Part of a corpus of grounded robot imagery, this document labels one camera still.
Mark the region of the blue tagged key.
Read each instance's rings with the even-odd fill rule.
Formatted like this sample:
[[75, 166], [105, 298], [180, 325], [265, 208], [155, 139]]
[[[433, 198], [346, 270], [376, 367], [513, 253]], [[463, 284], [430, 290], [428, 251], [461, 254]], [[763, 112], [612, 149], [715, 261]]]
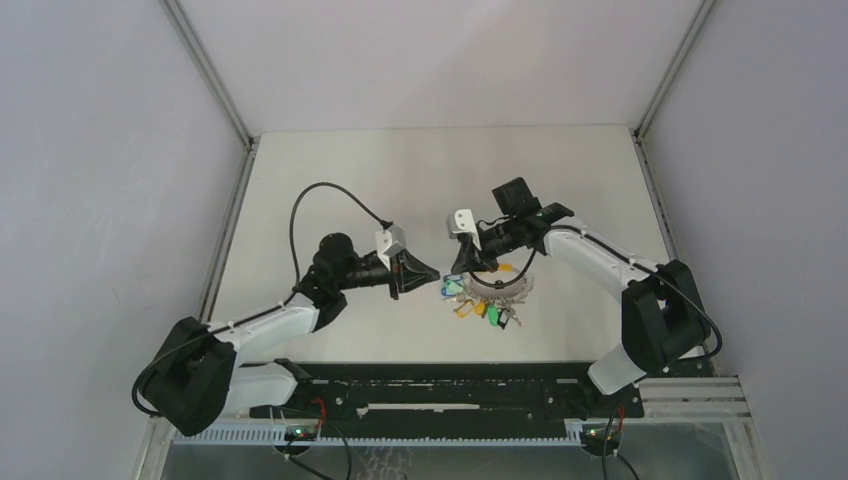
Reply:
[[442, 277], [441, 295], [443, 298], [455, 298], [464, 295], [465, 276], [462, 274], [449, 274]]

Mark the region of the large metal keyring yellow handle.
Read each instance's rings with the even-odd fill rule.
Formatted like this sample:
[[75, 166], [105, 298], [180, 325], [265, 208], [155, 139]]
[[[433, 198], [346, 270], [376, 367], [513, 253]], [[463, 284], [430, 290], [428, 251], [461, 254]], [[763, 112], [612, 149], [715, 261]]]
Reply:
[[534, 288], [535, 278], [512, 265], [501, 265], [495, 272], [463, 275], [465, 293], [490, 304], [523, 303]]

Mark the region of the yellow tagged key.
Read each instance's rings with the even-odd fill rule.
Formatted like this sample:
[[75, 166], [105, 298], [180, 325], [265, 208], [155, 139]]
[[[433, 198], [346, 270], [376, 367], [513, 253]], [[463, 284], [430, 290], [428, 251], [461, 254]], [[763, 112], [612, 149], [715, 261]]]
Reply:
[[486, 316], [488, 305], [485, 302], [479, 302], [474, 306], [474, 313], [481, 318]]
[[474, 300], [465, 300], [453, 312], [458, 318], [468, 317], [476, 312], [476, 302]]

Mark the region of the green tagged key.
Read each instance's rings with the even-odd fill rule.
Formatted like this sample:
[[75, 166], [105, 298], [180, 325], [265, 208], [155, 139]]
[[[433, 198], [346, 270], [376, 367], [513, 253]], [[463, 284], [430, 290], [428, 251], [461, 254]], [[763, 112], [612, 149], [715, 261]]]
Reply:
[[491, 326], [501, 328], [502, 309], [498, 305], [488, 305], [485, 315]]

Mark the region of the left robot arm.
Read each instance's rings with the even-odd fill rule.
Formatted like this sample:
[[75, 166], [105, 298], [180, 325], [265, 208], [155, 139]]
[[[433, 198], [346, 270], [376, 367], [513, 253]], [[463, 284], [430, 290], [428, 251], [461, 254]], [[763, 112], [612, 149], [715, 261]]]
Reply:
[[305, 414], [313, 392], [299, 381], [303, 373], [284, 360], [262, 363], [261, 355], [328, 326], [346, 307], [347, 290], [385, 285], [397, 299], [441, 278], [393, 230], [377, 233], [376, 244], [360, 256], [347, 235], [329, 234], [285, 300], [241, 320], [179, 320], [134, 380], [134, 406], [167, 419], [185, 436], [259, 406], [277, 406], [290, 417]]

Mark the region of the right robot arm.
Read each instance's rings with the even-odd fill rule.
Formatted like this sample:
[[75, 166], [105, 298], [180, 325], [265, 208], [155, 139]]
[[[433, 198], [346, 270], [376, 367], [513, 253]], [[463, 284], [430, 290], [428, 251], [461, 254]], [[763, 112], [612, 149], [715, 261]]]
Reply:
[[605, 415], [618, 392], [662, 372], [709, 339], [723, 339], [706, 313], [691, 269], [679, 260], [650, 261], [592, 231], [568, 207], [543, 205], [517, 177], [493, 191], [500, 219], [486, 224], [469, 209], [447, 217], [460, 248], [454, 274], [493, 272], [502, 256], [520, 248], [563, 262], [602, 287], [621, 309], [620, 341], [592, 363], [578, 388], [579, 406]]

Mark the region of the left circuit board green led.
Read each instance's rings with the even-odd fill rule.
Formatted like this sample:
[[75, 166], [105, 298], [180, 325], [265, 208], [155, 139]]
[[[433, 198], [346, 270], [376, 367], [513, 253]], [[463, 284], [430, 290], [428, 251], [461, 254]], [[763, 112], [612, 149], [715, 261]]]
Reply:
[[313, 442], [319, 434], [320, 430], [313, 426], [295, 426], [286, 429], [284, 441], [286, 443]]

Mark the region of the circuit board green led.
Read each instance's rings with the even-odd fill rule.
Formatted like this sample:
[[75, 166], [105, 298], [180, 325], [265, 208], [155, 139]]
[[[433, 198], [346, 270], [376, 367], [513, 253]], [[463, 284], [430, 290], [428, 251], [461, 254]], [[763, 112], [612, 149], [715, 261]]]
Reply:
[[620, 436], [621, 432], [618, 428], [612, 428], [611, 430], [606, 428], [589, 428], [581, 434], [581, 443], [584, 445], [603, 444], [604, 442], [615, 443]]
[[284, 441], [286, 443], [313, 442], [319, 434], [320, 430], [313, 426], [295, 426], [286, 429]]

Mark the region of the right circuit board green led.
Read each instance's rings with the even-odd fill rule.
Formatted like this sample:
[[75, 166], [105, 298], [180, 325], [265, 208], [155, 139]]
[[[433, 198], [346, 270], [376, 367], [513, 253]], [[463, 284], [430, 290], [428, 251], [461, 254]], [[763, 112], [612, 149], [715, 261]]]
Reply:
[[604, 442], [615, 443], [620, 436], [621, 432], [618, 428], [612, 428], [611, 430], [606, 428], [589, 428], [581, 434], [581, 443], [584, 445], [603, 444]]

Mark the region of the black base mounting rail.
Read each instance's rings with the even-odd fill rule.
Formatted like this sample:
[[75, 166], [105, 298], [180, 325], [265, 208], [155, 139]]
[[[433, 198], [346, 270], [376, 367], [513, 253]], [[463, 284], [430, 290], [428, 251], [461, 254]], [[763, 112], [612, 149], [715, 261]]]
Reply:
[[250, 409], [252, 419], [316, 416], [326, 433], [473, 438], [554, 434], [571, 421], [605, 423], [622, 407], [645, 416], [650, 382], [595, 399], [583, 381], [586, 362], [318, 363], [305, 362], [304, 384], [282, 407]]

